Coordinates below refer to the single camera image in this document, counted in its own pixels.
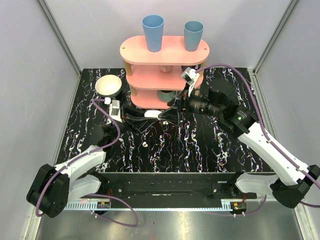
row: blue cup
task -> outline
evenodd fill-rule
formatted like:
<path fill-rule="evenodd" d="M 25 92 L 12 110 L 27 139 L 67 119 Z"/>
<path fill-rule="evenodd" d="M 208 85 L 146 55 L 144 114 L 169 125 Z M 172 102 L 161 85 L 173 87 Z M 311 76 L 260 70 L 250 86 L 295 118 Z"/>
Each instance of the blue cup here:
<path fill-rule="evenodd" d="M 184 47 L 187 51 L 197 50 L 203 31 L 204 25 L 199 21 L 188 21 L 184 25 Z"/>
<path fill-rule="evenodd" d="M 164 19 L 159 15 L 149 15 L 142 20 L 146 45 L 150 52 L 161 50 L 164 23 Z"/>

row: table surface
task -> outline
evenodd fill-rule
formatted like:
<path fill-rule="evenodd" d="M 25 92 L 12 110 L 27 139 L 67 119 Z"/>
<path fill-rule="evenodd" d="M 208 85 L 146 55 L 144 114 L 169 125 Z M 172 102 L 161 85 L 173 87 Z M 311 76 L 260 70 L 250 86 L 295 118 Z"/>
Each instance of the table surface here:
<path fill-rule="evenodd" d="M 238 68 L 250 82 L 246 68 Z M 91 105 L 100 98 L 96 81 L 107 74 L 122 80 L 121 103 L 132 105 L 123 68 L 84 69 L 61 143 L 57 163 L 80 154 L 89 145 L 89 129 L 109 120 Z M 247 89 L 228 68 L 204 72 L 201 89 L 207 93 L 211 81 L 229 81 L 236 88 L 238 102 L 253 110 Z M 271 172 L 271 168 L 250 148 L 222 131 L 211 116 L 192 115 L 175 127 L 161 121 L 140 135 L 123 133 L 112 147 L 110 159 L 96 167 L 99 172 Z"/>
<path fill-rule="evenodd" d="M 258 202 L 248 204 L 248 212 Z M 44 216 L 36 240 L 301 240 L 303 236 L 293 209 L 267 202 L 257 214 L 221 217 L 194 211 L 139 211 L 138 228 L 95 219 L 87 211 L 63 211 L 55 218 Z M 129 211 L 108 211 L 106 217 L 128 224 Z"/>

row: metal floor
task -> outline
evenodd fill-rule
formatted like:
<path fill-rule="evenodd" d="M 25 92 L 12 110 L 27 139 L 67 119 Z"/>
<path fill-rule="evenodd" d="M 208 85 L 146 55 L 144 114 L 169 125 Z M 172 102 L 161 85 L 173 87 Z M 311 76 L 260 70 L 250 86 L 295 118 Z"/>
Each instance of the metal floor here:
<path fill-rule="evenodd" d="M 248 212 L 258 207 L 248 203 Z M 134 223 L 131 212 L 108 212 L 117 221 Z M 139 227 L 120 226 L 85 211 L 64 211 L 43 217 L 37 240 L 300 240 L 293 209 L 267 202 L 255 215 L 213 216 L 207 212 L 140 211 Z"/>

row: green object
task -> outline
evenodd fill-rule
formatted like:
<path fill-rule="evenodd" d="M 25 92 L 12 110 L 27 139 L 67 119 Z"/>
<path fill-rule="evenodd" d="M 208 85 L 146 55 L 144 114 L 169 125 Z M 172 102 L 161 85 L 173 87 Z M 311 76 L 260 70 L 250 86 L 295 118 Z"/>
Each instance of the green object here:
<path fill-rule="evenodd" d="M 177 94 L 176 91 L 158 90 L 157 95 L 162 102 L 167 103 L 172 100 Z"/>

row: black marble table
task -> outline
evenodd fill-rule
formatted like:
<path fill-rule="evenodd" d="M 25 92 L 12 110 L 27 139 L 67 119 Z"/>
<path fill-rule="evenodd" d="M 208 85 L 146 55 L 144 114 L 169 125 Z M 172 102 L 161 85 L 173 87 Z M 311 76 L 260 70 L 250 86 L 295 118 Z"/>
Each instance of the black marble table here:
<path fill-rule="evenodd" d="M 247 69 L 238 70 L 250 82 Z M 57 163 L 86 150 L 90 145 L 89 130 L 110 121 L 91 104 L 91 99 L 100 98 L 95 91 L 96 81 L 108 74 L 121 78 L 121 102 L 132 105 L 124 69 L 84 69 Z M 238 102 L 253 110 L 247 89 L 231 69 L 207 69 L 201 85 L 205 93 L 213 80 L 229 81 L 236 88 Z M 112 158 L 96 167 L 99 172 L 272 172 L 254 151 L 221 130 L 211 116 L 193 115 L 179 127 L 159 121 L 140 135 L 123 133 L 112 151 Z"/>

